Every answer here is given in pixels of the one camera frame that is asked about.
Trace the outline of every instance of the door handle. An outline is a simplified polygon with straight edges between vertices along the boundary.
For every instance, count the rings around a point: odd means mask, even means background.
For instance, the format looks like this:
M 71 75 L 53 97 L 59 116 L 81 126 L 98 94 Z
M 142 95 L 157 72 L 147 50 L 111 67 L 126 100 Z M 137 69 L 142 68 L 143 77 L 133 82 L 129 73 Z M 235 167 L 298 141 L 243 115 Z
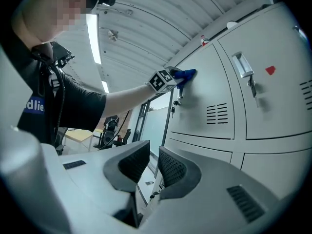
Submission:
M 248 61 L 246 60 L 242 52 L 233 55 L 232 59 L 235 63 L 235 66 L 237 67 L 240 77 L 244 78 L 254 74 L 253 69 L 249 65 Z

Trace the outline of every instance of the black t-shirt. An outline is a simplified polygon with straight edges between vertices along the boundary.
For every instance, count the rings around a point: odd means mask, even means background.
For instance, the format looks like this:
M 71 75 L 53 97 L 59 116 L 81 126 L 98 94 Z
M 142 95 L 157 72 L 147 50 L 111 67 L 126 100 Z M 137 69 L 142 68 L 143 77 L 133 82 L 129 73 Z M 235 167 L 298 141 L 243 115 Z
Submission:
M 39 62 L 32 58 L 31 52 L 12 29 L 7 30 L 2 46 L 18 73 L 33 90 L 18 127 L 32 133 L 41 143 L 54 144 L 61 89 L 54 96 L 48 75 L 40 73 Z M 102 116 L 106 95 L 87 91 L 63 72 L 60 74 L 65 86 L 65 100 L 59 126 L 93 132 Z

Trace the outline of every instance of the red sticker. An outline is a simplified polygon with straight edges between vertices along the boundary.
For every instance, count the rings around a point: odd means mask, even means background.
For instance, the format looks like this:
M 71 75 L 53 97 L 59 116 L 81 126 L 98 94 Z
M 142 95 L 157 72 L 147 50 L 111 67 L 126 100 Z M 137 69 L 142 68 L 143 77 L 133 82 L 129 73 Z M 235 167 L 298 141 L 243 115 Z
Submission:
M 274 66 L 271 66 L 271 67 L 268 67 L 268 68 L 266 68 L 265 70 L 268 72 L 268 74 L 271 76 L 271 75 L 273 75 L 274 74 L 274 72 L 275 72 L 275 67 Z

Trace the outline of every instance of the fluorescent light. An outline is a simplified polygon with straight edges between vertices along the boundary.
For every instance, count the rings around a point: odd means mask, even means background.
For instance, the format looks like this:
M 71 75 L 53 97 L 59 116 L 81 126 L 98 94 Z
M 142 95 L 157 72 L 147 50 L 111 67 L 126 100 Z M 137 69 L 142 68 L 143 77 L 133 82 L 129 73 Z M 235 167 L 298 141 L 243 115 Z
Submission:
M 301 29 L 298 29 L 299 31 L 299 34 L 305 39 L 305 40 L 308 40 L 306 34 L 301 30 Z
M 98 46 L 98 16 L 87 14 L 87 25 L 94 61 L 98 64 L 102 64 Z
M 104 91 L 105 91 L 106 93 L 109 93 L 109 92 L 108 92 L 107 83 L 106 83 L 105 81 L 102 81 L 102 84 L 103 84 Z

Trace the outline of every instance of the hand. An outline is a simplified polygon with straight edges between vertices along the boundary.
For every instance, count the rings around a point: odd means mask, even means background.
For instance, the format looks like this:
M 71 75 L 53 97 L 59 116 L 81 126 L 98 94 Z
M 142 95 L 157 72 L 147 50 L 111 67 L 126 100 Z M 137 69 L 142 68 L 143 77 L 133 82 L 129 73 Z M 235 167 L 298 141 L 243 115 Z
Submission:
M 173 72 L 173 78 L 174 79 L 184 79 L 182 82 L 180 82 L 176 86 L 177 89 L 182 88 L 189 80 L 191 80 L 193 78 L 195 73 L 196 73 L 196 69 L 189 69 L 189 70 L 184 70 L 184 71 L 175 71 L 174 70 L 174 72 Z

